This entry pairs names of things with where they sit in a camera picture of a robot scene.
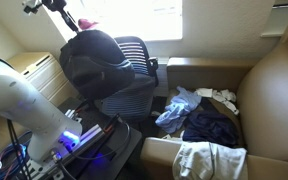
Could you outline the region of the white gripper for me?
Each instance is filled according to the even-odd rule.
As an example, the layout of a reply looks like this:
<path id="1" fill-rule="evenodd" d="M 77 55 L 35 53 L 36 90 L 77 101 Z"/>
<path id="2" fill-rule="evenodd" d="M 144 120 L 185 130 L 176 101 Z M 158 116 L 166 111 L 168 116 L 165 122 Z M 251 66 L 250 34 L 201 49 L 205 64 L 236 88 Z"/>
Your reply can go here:
<path id="1" fill-rule="evenodd" d="M 65 24 L 75 33 L 79 32 L 79 29 L 73 18 L 68 12 L 64 10 L 64 7 L 67 5 L 66 0 L 42 0 L 42 4 L 45 5 L 51 11 L 59 11 L 62 19 Z"/>

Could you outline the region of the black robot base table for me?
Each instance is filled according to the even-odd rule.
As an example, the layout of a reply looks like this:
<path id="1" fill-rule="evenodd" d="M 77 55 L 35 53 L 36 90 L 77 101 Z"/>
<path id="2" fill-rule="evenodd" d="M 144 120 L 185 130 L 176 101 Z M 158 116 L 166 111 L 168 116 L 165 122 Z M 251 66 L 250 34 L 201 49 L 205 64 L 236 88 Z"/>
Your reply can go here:
<path id="1" fill-rule="evenodd" d="M 142 133 L 126 122 L 115 120 L 110 129 L 107 116 L 88 105 L 79 112 L 83 132 L 52 128 L 50 135 L 30 145 L 46 157 L 35 162 L 30 153 L 33 180 L 115 180 L 142 139 Z"/>

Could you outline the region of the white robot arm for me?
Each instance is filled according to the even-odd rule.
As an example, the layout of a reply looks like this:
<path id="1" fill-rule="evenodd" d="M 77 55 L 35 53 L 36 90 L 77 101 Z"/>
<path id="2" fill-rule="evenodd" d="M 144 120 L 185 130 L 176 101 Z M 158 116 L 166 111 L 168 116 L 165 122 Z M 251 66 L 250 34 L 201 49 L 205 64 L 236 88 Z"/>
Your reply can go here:
<path id="1" fill-rule="evenodd" d="M 75 150 L 82 125 L 67 117 L 23 75 L 0 59 L 0 116 L 32 131 L 28 154 L 43 163 L 52 150 Z"/>

